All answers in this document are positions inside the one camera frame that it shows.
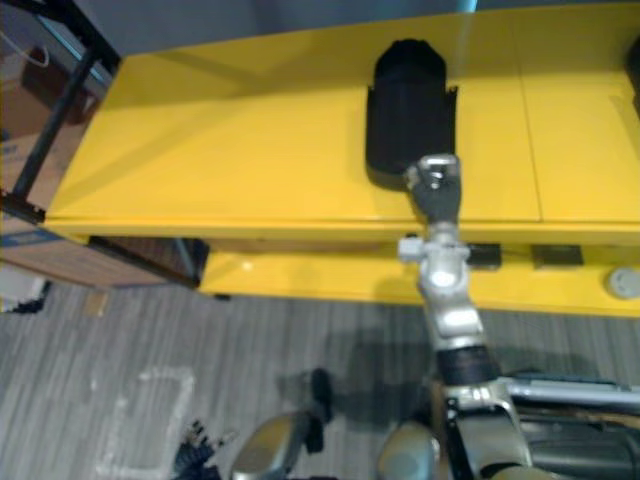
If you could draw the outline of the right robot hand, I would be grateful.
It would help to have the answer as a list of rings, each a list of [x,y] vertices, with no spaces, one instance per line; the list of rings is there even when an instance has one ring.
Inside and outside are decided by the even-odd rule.
[[[404,173],[414,205],[429,224],[457,224],[462,198],[461,166],[455,154],[422,157]]]

